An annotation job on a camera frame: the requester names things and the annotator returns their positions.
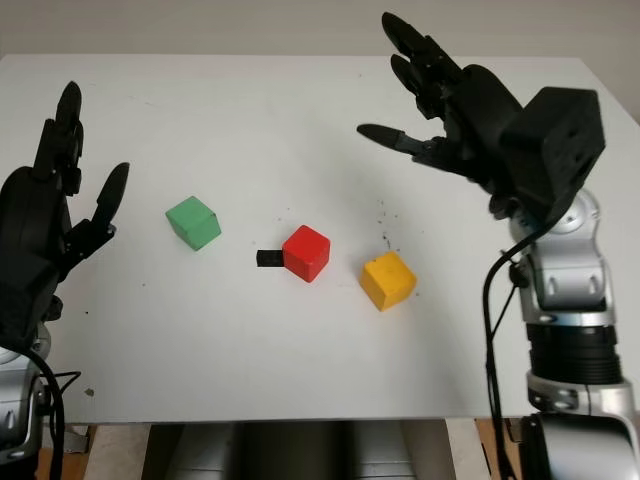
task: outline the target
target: white tabletop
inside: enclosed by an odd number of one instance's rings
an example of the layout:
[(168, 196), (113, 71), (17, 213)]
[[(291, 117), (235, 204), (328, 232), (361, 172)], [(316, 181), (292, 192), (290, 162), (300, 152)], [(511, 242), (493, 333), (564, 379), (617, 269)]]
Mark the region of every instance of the white tabletop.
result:
[[(543, 86), (600, 92), (608, 147), (588, 180), (614, 279), (619, 352), (640, 385), (640, 130), (578, 60), (460, 58), (522, 102)], [(33, 162), (69, 80), (84, 95), (83, 185), (92, 214), (110, 169), (131, 162), (115, 239), (60, 286), (56, 370), (80, 369), (71, 422), (488, 415), (480, 291), (506, 222), (488, 196), (355, 132), (363, 122), (441, 133), (380, 57), (7, 56), (0, 61), (0, 178)], [(164, 212), (195, 195), (222, 235), (194, 253)], [(332, 241), (312, 284), (260, 269), (301, 224)], [(379, 313), (360, 288), (386, 236), (418, 277)], [(507, 293), (501, 279), (494, 310)], [(504, 413), (531, 411), (518, 303), (497, 339)], [(86, 389), (94, 390), (90, 397)]]

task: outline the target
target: green cube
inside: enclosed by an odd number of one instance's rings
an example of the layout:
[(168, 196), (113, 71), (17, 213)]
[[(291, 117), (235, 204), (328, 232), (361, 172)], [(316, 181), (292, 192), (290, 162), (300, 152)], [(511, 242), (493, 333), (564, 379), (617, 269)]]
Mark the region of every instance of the green cube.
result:
[(220, 235), (218, 217), (196, 197), (189, 197), (165, 214), (178, 236), (194, 250), (200, 250)]

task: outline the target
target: yellow cube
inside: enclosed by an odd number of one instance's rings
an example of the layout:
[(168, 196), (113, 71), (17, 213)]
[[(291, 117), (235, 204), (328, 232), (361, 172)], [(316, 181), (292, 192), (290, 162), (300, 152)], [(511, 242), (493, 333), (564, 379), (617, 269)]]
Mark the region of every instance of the yellow cube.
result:
[(360, 277), (360, 285), (381, 312), (411, 295), (417, 281), (396, 252), (365, 264)]

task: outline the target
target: red cube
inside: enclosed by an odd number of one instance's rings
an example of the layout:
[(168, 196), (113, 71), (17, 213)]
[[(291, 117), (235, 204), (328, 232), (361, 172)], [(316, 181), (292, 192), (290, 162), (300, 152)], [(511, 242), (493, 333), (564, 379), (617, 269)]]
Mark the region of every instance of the red cube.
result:
[(282, 245), (284, 266), (311, 282), (329, 262), (330, 244), (327, 237), (302, 225)]

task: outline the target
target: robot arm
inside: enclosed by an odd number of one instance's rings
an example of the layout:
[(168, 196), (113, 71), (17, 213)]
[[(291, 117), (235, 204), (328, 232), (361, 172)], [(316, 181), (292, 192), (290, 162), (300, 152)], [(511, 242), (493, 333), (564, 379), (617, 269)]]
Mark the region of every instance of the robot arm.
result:
[[(523, 319), (531, 342), (522, 420), (525, 478), (640, 478), (631, 384), (615, 352), (611, 280), (595, 243), (599, 210), (582, 190), (565, 215), (524, 253)], [(530, 233), (511, 221), (516, 241)]]
[[(71, 226), (67, 197), (77, 194), (81, 183), (78, 160), (84, 130), (80, 107), (80, 89), (72, 82), (62, 94), (55, 120), (44, 124), (33, 167), (18, 168), (0, 191), (2, 478), (33, 477), (41, 417), (52, 407), (57, 423), (63, 425), (55, 378), (49, 376), (47, 387), (40, 381), (40, 371), (50, 373), (44, 363), (50, 346), (44, 322), (60, 318), (62, 302), (54, 295), (58, 283), (113, 238), (111, 220), (126, 186), (129, 164), (121, 163), (107, 179), (93, 218)], [(62, 438), (63, 432), (57, 435)], [(54, 468), (52, 462), (52, 478), (59, 475), (61, 455), (59, 448), (54, 451), (57, 463)]]
[(382, 24), (406, 57), (391, 57), (394, 73), (427, 119), (443, 121), (446, 138), (420, 141), (371, 124), (358, 131), (416, 163), (478, 183), (491, 195), (494, 217), (511, 218), (517, 244), (491, 268), (483, 292), (502, 478), (513, 472), (500, 448), (488, 288), (521, 249), (529, 397), (542, 411), (523, 423), (525, 478), (639, 478), (633, 396), (615, 354), (610, 282), (595, 247), (598, 210), (593, 197), (578, 193), (605, 147), (597, 93), (547, 87), (522, 107), (486, 68), (459, 68), (433, 39), (392, 14)]

